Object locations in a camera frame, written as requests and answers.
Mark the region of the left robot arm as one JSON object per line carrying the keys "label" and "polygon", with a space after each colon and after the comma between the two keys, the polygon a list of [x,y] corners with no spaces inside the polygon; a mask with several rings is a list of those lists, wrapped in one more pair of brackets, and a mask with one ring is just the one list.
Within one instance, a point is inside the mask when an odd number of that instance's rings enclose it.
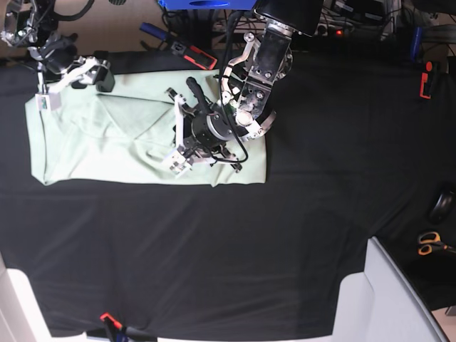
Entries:
{"label": "left robot arm", "polygon": [[223,56],[217,101],[208,100],[193,77],[186,80],[197,100],[193,107],[183,95],[167,89],[175,113],[175,149],[163,161],[167,168],[178,177],[201,162],[242,170],[248,159],[230,152],[227,143],[234,140],[242,146],[269,131],[276,113],[268,99],[274,83],[291,69],[292,36],[312,36],[322,7],[322,1],[256,1],[252,11],[266,25],[259,35],[245,33],[240,56]]}

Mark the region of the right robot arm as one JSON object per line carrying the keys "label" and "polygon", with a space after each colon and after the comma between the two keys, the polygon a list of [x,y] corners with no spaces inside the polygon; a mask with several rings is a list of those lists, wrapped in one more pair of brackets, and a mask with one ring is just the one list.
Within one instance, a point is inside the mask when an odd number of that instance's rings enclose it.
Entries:
{"label": "right robot arm", "polygon": [[7,1],[1,15],[1,40],[10,48],[25,48],[37,62],[38,110],[61,107],[61,92],[67,88],[95,86],[109,93],[115,86],[110,62],[97,56],[82,56],[76,48],[76,33],[64,36],[58,24],[81,19],[93,6],[87,1],[76,14],[55,12],[55,1]]}

